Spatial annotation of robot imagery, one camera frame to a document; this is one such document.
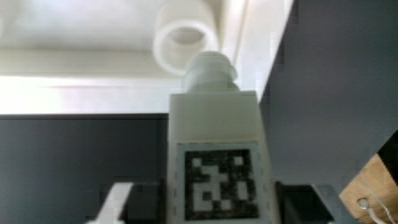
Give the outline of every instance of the dark panel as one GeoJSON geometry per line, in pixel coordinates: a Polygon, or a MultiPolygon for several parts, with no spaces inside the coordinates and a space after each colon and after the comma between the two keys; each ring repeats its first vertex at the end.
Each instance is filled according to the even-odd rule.
{"type": "Polygon", "coordinates": [[[274,172],[342,191],[398,128],[398,1],[297,3],[262,102],[274,172]]]}
{"type": "Polygon", "coordinates": [[[113,183],[159,181],[166,122],[157,115],[2,117],[0,223],[84,223],[113,183]]]}
{"type": "Polygon", "coordinates": [[[395,135],[386,145],[383,146],[379,156],[388,167],[395,183],[398,184],[398,131],[395,132],[395,135]]]}

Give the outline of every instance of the black and white pattern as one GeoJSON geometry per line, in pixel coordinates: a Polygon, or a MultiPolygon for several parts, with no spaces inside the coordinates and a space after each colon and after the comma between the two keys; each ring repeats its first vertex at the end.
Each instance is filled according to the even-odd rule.
{"type": "Polygon", "coordinates": [[[185,152],[185,220],[256,218],[251,151],[185,152]]]}

